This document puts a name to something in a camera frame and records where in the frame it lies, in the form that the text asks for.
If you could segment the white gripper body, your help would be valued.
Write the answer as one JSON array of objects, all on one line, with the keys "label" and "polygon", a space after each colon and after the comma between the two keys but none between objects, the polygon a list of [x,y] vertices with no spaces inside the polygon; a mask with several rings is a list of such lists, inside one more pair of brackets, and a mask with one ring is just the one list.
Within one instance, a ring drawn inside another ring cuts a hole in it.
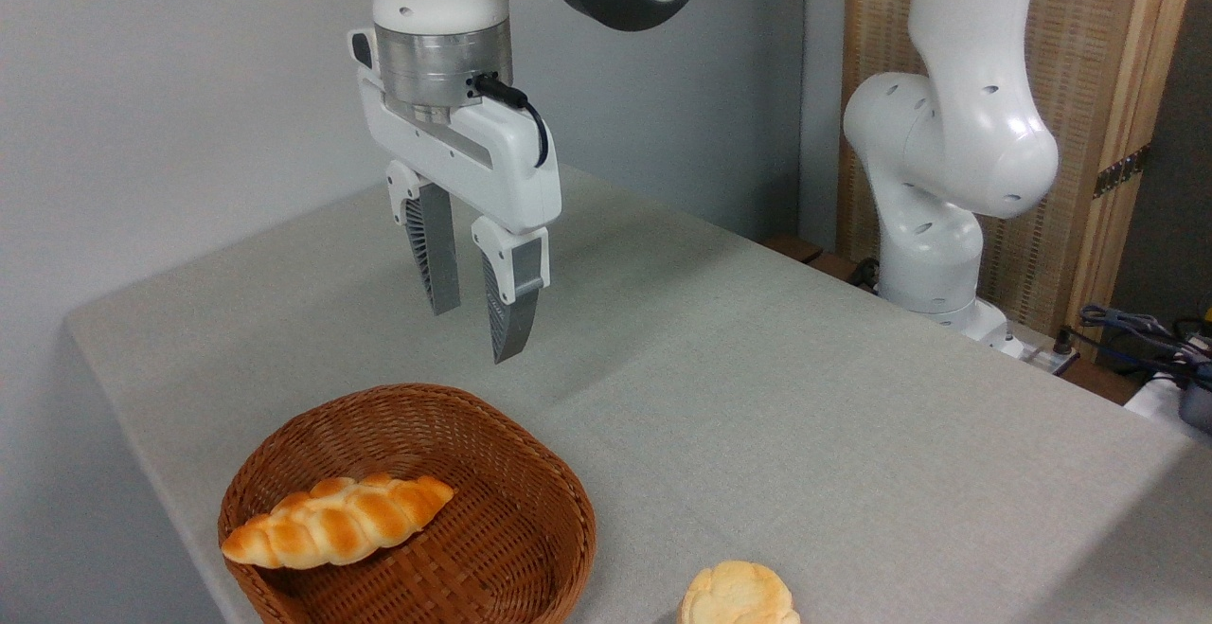
[{"label": "white gripper body", "polygon": [[504,227],[526,233],[558,221],[562,210],[558,154],[541,159],[541,128],[527,111],[497,101],[454,109],[450,124],[421,122],[391,105],[375,59],[372,32],[348,33],[368,132],[391,158]]}]

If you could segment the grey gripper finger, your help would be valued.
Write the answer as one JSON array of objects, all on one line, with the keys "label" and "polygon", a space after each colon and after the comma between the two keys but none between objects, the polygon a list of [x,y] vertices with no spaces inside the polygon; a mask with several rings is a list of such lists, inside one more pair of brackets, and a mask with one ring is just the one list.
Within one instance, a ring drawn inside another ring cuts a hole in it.
[{"label": "grey gripper finger", "polygon": [[385,178],[394,218],[405,227],[433,313],[440,316],[458,308],[461,290],[448,191],[400,161],[389,164]]},{"label": "grey gripper finger", "polygon": [[551,284],[549,231],[541,227],[518,235],[480,217],[471,239],[482,254],[493,360],[502,363],[524,353],[541,290]]}]

